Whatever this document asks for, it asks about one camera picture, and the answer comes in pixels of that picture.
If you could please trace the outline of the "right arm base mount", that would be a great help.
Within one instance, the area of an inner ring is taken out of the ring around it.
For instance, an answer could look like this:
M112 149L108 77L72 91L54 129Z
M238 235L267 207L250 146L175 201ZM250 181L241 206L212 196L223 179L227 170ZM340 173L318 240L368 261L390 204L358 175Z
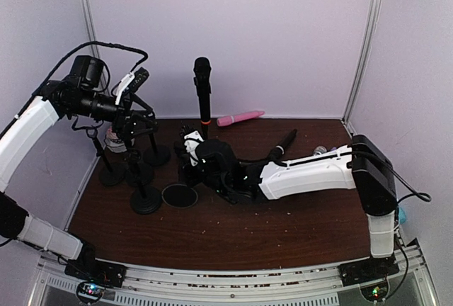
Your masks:
M389 277L399 273L395 259L372 257L339 265L344 287L358 285L362 297L369 302L384 301L390 294Z

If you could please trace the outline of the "black stand of glitter mic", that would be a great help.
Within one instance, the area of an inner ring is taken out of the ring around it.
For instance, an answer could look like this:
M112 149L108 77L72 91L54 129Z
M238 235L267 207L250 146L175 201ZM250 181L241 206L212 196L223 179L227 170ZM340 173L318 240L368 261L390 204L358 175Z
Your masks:
M171 207L189 208L198 201L198 194L185 184L174 183L162 190L162 198Z

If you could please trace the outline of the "black stand of purple mic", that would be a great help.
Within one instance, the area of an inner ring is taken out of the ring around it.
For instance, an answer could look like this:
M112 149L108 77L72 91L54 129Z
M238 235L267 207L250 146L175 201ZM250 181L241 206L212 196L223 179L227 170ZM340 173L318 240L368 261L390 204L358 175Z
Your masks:
M170 149L162 144L157 144L154 134L149 134L150 147L143 153L143 160L151 166L163 166L171 159Z

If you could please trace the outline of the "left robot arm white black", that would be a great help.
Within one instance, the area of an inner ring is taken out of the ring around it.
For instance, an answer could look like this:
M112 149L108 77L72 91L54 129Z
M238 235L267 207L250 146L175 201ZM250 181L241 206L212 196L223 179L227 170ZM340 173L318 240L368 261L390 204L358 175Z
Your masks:
M146 69L132 69L120 81L114 96L99 91L101 74L106 70L101 59L79 55L62 80L49 80L35 93L28 105L1 133L1 236L26 242L44 251L74 261L75 270L94 281L102 266L87 253L77 237L30 214L8 197L6 191L13 174L35 143L63 117L85 116L112 125L123 142L156 129L150 108L133 110L135 94L148 79Z

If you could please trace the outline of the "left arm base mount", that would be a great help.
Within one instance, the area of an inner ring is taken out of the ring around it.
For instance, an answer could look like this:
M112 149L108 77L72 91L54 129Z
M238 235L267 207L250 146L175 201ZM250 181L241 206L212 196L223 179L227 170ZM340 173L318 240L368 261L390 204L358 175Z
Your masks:
M76 284L75 294L83 304L92 305L114 288L121 288L126 271L126 266L118 263L95 260L84 264L69 260L64 273L80 280Z

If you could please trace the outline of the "pink microphone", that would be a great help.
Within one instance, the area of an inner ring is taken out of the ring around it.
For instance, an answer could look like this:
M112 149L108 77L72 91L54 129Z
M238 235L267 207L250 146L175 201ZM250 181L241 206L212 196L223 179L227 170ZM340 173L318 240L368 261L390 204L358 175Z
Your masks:
M234 123L240 123L246 120L251 120L254 118L259 118L265 114L264 110L254 110L245 113L240 113L236 115L226 115L217 119L217 126L226 127Z

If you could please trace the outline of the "light blue microphone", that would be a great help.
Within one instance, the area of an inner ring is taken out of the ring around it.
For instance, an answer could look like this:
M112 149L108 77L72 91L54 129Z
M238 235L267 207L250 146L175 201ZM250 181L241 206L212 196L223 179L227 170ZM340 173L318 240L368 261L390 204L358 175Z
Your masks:
M398 208L398 222L402 225L407 221L407 216L402 207Z

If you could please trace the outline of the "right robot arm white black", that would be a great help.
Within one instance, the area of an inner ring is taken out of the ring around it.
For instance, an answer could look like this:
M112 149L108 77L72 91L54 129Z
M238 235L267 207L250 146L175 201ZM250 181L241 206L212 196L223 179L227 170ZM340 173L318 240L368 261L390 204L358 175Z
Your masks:
M412 187L365 135L321 154L284 159L292 139L288 135L261 159L241 159L229 143L192 130L174 144L178 174L185 185L202 184L232 205L318 191L357 191L369 232L369 257L362 270L368 278L380 277L395 262L400 204L412 197L429 203L431 195Z

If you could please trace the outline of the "black stand of blue mic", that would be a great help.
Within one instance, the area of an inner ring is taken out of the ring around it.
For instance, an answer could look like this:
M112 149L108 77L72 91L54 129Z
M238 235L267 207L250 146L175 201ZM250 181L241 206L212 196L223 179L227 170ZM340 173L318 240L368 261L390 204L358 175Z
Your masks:
M140 176L140 183L137 183L131 176L126 176L126 182L134 188L130 197L131 209L139 215L148 215L156 212L163 203L161 191L151 185L154 180L152 176Z

